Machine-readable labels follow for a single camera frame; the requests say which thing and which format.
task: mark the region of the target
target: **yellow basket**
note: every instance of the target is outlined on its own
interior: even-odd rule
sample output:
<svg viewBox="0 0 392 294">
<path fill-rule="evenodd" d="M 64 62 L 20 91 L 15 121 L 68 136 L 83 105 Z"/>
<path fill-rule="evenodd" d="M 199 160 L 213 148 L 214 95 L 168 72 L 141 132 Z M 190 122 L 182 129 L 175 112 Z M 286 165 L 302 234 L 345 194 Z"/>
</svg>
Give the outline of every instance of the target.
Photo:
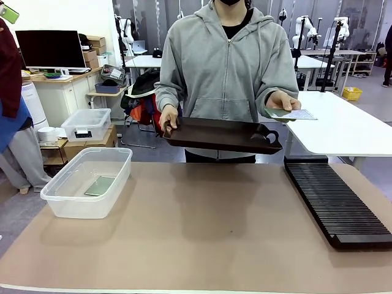
<svg viewBox="0 0 392 294">
<path fill-rule="evenodd" d="M 358 101 L 362 93 L 363 91 L 356 87 L 346 87 L 343 90 L 343 98 L 346 98 L 348 101 Z"/>
</svg>

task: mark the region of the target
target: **person's left hand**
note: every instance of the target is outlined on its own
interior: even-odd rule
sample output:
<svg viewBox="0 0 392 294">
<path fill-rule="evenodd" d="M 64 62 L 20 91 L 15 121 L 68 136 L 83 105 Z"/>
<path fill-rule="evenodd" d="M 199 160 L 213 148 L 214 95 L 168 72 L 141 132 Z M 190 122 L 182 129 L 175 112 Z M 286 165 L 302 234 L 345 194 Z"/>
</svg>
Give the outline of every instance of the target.
<svg viewBox="0 0 392 294">
<path fill-rule="evenodd" d="M 265 106 L 267 108 L 278 108 L 286 111 L 292 111 L 301 109 L 301 102 L 290 97 L 286 92 L 278 90 L 269 96 Z"/>
</svg>

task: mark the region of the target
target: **white wall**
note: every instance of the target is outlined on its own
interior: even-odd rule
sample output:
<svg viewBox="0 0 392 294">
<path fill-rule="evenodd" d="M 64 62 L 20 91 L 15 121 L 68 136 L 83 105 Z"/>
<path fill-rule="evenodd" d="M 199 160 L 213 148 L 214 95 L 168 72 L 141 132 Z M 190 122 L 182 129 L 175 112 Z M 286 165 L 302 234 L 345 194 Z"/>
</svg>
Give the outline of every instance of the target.
<svg viewBox="0 0 392 294">
<path fill-rule="evenodd" d="M 109 63 L 121 64 L 112 0 L 12 0 L 7 5 L 20 14 L 11 31 L 59 29 L 105 37 Z"/>
<path fill-rule="evenodd" d="M 381 22 L 379 42 L 385 42 L 386 34 L 392 26 L 392 0 L 385 0 L 385 14 Z"/>
</svg>

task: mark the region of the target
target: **clear plastic container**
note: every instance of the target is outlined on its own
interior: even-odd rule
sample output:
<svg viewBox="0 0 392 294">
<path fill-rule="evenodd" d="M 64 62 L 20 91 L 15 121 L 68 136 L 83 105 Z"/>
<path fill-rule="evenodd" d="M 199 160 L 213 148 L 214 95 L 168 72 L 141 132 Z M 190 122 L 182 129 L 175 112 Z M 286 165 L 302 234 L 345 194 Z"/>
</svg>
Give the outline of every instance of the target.
<svg viewBox="0 0 392 294">
<path fill-rule="evenodd" d="M 100 141 L 110 125 L 110 109 L 79 109 L 61 125 L 68 141 Z"/>
<path fill-rule="evenodd" d="M 105 218 L 130 175 L 132 150 L 86 148 L 75 156 L 41 191 L 58 217 Z M 114 178 L 102 195 L 88 195 L 99 178 Z"/>
</svg>

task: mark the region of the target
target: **gray pants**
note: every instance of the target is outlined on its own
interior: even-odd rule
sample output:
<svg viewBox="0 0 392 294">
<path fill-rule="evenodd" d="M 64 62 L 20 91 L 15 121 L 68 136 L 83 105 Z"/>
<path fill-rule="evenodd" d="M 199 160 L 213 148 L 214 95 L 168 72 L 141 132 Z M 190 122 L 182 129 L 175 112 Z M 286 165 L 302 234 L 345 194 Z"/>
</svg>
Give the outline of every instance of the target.
<svg viewBox="0 0 392 294">
<path fill-rule="evenodd" d="M 0 154 L 0 168 L 17 189 L 43 188 L 51 178 L 43 170 L 41 151 L 32 127 L 16 132 Z"/>
</svg>

